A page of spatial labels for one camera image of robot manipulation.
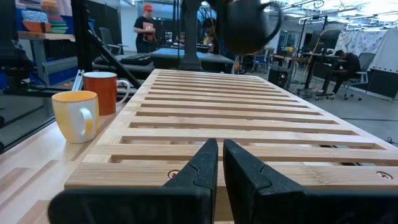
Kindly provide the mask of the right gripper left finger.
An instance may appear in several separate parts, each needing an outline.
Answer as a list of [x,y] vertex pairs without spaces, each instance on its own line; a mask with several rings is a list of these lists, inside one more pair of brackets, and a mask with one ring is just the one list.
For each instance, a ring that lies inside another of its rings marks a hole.
[[161,187],[64,190],[48,207],[50,224],[213,224],[218,144],[208,139]]

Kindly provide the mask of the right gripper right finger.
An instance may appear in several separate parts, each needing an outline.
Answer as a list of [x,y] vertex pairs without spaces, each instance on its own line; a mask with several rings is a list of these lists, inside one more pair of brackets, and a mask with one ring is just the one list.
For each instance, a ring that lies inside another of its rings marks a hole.
[[235,224],[398,224],[398,191],[308,189],[230,139],[223,169]]

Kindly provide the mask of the orange-red mug white interior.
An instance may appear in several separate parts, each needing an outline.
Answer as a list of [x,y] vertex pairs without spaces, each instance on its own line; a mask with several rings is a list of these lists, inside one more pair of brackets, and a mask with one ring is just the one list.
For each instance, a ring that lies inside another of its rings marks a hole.
[[[117,89],[120,84],[126,87],[126,92],[123,98],[117,101]],[[98,95],[100,116],[115,113],[116,107],[125,102],[131,90],[128,81],[118,80],[118,76],[112,72],[86,72],[83,74],[83,86],[85,90]]]

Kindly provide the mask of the yellow mug white handle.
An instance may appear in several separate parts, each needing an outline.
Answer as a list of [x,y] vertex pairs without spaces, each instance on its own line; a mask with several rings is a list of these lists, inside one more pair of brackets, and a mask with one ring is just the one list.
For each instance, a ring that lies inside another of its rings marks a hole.
[[64,91],[52,96],[56,122],[69,143],[92,140],[98,129],[98,95],[92,91]]

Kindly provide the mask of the black mug orange-red interior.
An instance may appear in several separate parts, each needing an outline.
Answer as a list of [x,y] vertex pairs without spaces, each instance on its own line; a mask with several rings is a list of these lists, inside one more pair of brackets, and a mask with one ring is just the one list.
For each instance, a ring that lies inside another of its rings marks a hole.
[[[269,31],[265,8],[277,13],[275,28]],[[235,0],[221,6],[221,30],[228,50],[236,55],[251,54],[263,49],[278,33],[283,21],[283,10],[277,2]]]

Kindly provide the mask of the wooden slatted rack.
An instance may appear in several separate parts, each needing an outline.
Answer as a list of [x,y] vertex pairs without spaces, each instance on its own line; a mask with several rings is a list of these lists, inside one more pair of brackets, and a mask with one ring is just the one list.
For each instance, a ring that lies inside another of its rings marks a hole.
[[398,148],[382,139],[259,77],[158,69],[65,190],[161,187],[211,138],[218,144],[214,222],[234,222],[226,139],[308,189],[398,191]]

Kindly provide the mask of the black computer tower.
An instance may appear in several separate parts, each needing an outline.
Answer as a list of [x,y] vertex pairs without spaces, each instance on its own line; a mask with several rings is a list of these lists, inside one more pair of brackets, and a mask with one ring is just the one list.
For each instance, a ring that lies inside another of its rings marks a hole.
[[271,65],[269,70],[268,81],[272,84],[288,90],[290,88],[290,82],[293,74],[293,66],[280,67],[278,65]]

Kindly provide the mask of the black table blue top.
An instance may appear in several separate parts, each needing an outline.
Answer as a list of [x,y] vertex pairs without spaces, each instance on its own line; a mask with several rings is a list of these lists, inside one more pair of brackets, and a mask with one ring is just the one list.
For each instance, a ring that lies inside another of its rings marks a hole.
[[219,54],[197,52],[194,57],[190,52],[188,58],[184,50],[161,48],[150,53],[154,67],[159,69],[176,69],[195,72],[224,72],[234,65],[234,61]]

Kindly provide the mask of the black flat case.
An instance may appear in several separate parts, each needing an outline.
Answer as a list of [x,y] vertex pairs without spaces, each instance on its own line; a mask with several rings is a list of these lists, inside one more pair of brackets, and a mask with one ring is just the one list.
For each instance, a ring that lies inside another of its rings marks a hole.
[[148,65],[152,63],[152,59],[149,54],[135,54],[132,56],[124,57],[120,60],[125,65]]

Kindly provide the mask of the black office desk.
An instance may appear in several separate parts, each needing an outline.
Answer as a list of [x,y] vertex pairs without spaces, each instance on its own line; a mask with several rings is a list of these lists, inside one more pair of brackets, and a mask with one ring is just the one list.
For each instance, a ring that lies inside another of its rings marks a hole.
[[[307,59],[307,66],[305,67],[304,75],[306,75],[305,85],[303,88],[297,88],[294,92],[299,95],[301,93],[308,93],[315,97],[315,100],[318,101],[321,97],[325,97],[326,99],[333,100],[334,94],[328,93],[328,86],[330,84],[331,75],[333,73],[333,69],[335,66],[345,62],[345,60],[341,60],[339,56],[334,55],[324,55],[324,54],[314,54],[314,53],[303,53],[302,54],[305,59]],[[327,71],[325,81],[323,82],[323,86],[320,91],[315,90],[314,88],[310,88],[311,80],[313,78],[313,68],[316,63],[322,64],[330,64],[331,69]]]

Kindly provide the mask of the silver aluminium bar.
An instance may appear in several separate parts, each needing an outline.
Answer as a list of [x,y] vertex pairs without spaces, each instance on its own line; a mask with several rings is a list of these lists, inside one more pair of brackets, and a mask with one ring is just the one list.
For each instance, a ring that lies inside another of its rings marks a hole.
[[72,91],[80,91],[83,88],[84,70],[79,69],[73,82]]

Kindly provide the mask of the person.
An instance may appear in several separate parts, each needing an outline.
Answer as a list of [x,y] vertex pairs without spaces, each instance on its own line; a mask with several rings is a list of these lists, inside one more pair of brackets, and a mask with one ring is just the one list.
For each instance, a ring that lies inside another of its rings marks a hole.
[[216,19],[209,17],[206,18],[203,21],[202,28],[205,32],[205,38],[203,40],[203,43],[207,46],[209,46],[208,51],[210,53],[214,52],[214,48],[216,46],[217,40],[216,40]]
[[136,50],[139,54],[150,53],[155,49],[154,21],[152,18],[153,7],[150,4],[144,4],[143,15],[139,16],[134,24],[136,37]]
[[332,76],[336,78],[336,85],[332,90],[332,93],[334,95],[337,94],[341,84],[344,81],[347,81],[350,78],[358,77],[358,74],[356,72],[361,71],[361,66],[357,55],[351,52],[345,53],[342,50],[337,50],[335,52],[335,56],[339,57],[341,60],[344,60],[345,62],[342,63],[341,65],[335,66],[332,71]]

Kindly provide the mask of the grey office chair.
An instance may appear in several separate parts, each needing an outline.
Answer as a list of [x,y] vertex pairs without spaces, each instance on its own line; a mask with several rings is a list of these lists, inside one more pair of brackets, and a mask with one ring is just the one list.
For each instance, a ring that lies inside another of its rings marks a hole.
[[359,55],[359,64],[361,66],[360,71],[356,72],[356,76],[344,81],[343,84],[346,88],[344,99],[347,100],[349,97],[354,97],[353,94],[349,94],[349,88],[353,85],[363,85],[369,83],[368,70],[371,62],[373,61],[375,54],[363,52]]
[[112,36],[111,31],[105,27],[99,28],[102,41],[104,42],[106,48],[113,54],[113,55],[123,55],[124,50],[123,48],[126,46],[122,43],[116,43]]

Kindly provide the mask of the black computer monitor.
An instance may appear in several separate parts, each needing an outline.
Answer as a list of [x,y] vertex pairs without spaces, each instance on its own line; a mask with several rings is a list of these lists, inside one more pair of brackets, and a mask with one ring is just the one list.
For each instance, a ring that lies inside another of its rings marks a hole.
[[303,47],[303,53],[322,54],[328,49],[334,49],[340,35],[339,30],[318,30],[312,33],[307,44]]

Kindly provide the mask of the white patterned sheet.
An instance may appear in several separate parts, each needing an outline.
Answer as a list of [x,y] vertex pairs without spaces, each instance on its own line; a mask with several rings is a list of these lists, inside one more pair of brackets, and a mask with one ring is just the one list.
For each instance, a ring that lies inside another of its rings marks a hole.
[[398,29],[343,31],[335,50],[373,53],[370,69],[398,74]]

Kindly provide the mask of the wooden shelf grey legs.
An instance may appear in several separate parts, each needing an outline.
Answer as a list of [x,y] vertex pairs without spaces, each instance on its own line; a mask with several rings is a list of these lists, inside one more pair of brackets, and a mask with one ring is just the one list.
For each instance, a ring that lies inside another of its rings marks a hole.
[[75,41],[74,35],[71,34],[51,34],[51,33],[38,33],[18,31],[20,39],[27,39],[32,44],[32,53],[34,60],[37,63],[37,70],[39,77],[47,84],[50,85],[49,75],[67,70],[78,65],[77,57],[67,57],[51,62],[47,62],[44,47],[45,40],[70,40]]

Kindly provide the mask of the stack of coloured bowls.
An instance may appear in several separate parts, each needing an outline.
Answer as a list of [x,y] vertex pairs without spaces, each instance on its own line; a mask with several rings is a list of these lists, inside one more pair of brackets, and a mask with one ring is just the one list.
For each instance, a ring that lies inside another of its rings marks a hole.
[[68,30],[67,23],[60,15],[60,9],[55,0],[42,0],[41,10],[46,13],[47,19],[51,25],[50,33],[66,34]]

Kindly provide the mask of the orange bowl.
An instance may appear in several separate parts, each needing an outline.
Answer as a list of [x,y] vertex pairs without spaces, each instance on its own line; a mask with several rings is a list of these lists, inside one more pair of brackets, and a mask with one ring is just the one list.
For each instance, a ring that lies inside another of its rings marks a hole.
[[47,33],[51,29],[51,23],[22,21],[24,27],[30,32]]

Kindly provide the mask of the blue white patterned bowl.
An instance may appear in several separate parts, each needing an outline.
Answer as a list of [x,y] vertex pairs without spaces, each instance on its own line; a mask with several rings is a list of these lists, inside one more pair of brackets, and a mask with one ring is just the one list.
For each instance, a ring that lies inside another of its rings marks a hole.
[[22,18],[24,21],[29,22],[48,22],[48,17],[46,13],[41,11],[29,11],[23,10],[21,11]]

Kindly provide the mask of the black aluminium frame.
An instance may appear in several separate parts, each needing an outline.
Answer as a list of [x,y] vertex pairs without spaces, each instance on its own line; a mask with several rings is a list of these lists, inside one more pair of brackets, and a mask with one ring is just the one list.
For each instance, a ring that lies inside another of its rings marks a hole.
[[[101,51],[101,55],[116,68],[117,76],[128,80],[130,86],[135,89],[141,87],[141,83],[132,75],[119,60],[105,47],[102,40],[95,34],[95,31],[88,22],[88,11],[86,0],[71,0],[73,23],[75,29],[75,42],[77,46],[78,69],[86,72],[93,70],[90,46],[93,44]],[[51,97],[52,95],[66,91],[65,88],[58,87],[31,87],[21,82],[22,77],[29,74],[33,69],[32,62],[26,57],[25,52],[17,46],[14,40],[17,35],[15,26],[15,7],[11,0],[0,2],[0,9],[6,12],[0,13],[11,19],[10,27],[5,29],[4,37],[0,37],[0,68],[5,69],[7,75],[10,75],[13,81],[10,86],[3,89],[5,95]]]

